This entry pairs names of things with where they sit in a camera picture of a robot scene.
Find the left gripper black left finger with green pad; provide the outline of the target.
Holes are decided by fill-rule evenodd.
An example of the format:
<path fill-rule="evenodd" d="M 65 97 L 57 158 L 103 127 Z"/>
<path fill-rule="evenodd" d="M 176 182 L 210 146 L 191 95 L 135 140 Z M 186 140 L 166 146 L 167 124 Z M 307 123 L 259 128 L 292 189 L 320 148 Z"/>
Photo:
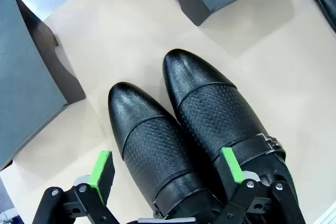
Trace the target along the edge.
<path fill-rule="evenodd" d="M 107 207 L 115 169 L 111 151 L 101 151 L 87 182 L 63 191 L 60 187 L 45 190 L 33 223 L 75 223 L 86 217 L 90 223 L 115 223 Z"/>

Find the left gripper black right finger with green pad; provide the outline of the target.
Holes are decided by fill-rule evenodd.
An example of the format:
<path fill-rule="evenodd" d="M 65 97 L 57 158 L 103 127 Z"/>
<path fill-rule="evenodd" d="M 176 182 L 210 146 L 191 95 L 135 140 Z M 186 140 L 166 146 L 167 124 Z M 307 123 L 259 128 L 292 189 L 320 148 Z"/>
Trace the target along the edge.
<path fill-rule="evenodd" d="M 264 185 L 256 173 L 243 171 L 230 147 L 219 155 L 219 169 L 227 203 L 215 223 L 305 223 L 289 184 Z"/>

